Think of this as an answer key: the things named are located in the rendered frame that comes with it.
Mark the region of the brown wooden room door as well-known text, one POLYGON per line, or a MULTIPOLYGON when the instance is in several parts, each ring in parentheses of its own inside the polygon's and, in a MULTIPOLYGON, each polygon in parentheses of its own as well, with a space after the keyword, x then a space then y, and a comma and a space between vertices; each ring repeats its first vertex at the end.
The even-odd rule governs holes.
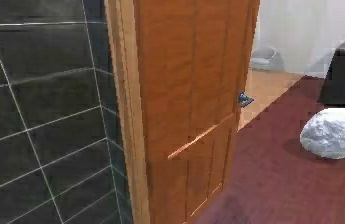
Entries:
POLYGON ((225 188, 260 0, 136 0, 150 224, 225 188))

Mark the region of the white grey floor cushion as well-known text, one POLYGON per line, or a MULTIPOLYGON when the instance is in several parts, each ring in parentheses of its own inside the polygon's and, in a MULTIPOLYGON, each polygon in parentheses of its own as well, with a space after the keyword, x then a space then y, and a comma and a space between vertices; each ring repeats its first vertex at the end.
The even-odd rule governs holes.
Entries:
POLYGON ((270 70, 276 55, 277 50, 274 47, 256 48, 251 52, 250 67, 255 70, 270 70))

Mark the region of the white crumpled round cushion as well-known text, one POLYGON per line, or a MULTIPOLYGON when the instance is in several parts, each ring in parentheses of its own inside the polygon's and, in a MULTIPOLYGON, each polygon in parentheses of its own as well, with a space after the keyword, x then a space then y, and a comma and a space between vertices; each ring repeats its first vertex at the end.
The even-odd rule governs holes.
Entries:
POLYGON ((345 108, 326 108, 313 115, 300 133, 300 143, 322 158, 345 158, 345 108))

